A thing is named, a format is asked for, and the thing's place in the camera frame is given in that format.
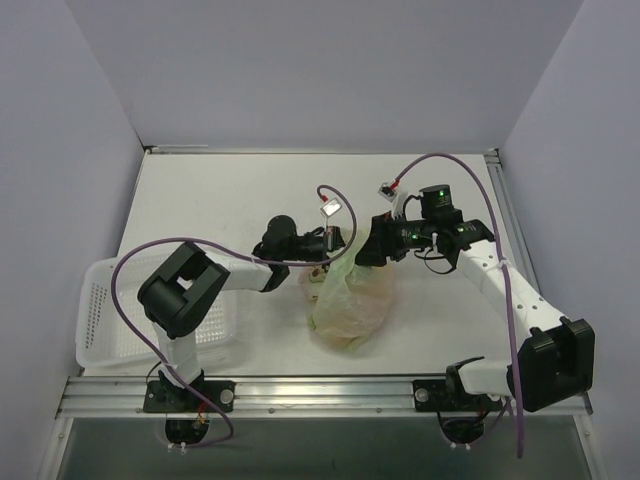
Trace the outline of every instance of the white table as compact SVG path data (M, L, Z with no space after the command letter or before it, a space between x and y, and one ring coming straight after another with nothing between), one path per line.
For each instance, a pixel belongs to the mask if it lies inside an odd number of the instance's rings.
M351 201L360 225L390 204L377 193L383 181L418 155L194 154L145 157L119 254L169 236L208 238L250 252L275 215L293 217L299 233L322 224L315 187L328 183ZM495 193L481 155L461 157L494 202L511 257ZM481 194L469 175L445 159L414 168L402 187L410 192L448 183L465 219L490 226ZM419 205L409 213L419 218ZM349 226L346 213L336 223ZM310 331L309 306L293 269L271 293L240 292L238 334L201 355L209 375L366 375L442 373L477 355L508 358L506 325L462 275L442 277L413 257L395 264L395 302L383 327L355 352L328 347ZM87 369L85 376L144 375L153 362Z

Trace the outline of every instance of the translucent bag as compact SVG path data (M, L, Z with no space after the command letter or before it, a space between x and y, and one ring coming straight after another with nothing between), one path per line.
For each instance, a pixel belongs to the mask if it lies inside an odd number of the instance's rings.
M369 236L358 230L352 247L331 263L305 268L298 282L307 299L314 303L309 317L311 328L338 347L355 348L377 330L391 307L394 273L391 264L361 267L356 254Z

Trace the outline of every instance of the white plastic bag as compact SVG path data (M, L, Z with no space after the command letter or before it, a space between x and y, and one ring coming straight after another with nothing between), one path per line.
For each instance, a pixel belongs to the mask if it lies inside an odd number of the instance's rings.
M391 307L393 267L355 265L368 236L368 231L358 230L349 251L332 262L328 272L305 268L298 279L307 299L315 303L311 328L338 347L359 345L382 325Z

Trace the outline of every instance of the gray floor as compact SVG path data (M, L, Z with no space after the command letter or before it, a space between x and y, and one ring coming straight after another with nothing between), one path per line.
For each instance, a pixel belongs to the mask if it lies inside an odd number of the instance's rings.
M180 455L157 420L79 419L60 478L589 478L571 417L529 417L523 460L509 419L470 452L452 451L434 418L235 423L229 444Z

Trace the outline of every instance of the screw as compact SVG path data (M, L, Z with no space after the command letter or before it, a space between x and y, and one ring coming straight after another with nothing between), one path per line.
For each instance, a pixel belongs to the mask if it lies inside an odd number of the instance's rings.
M233 392L228 388L225 388L220 392L220 401L225 405L229 405L233 401Z
M427 392L426 388L417 389L414 396L416 397L416 400L419 401L420 403L424 403L427 400L429 400L429 392Z

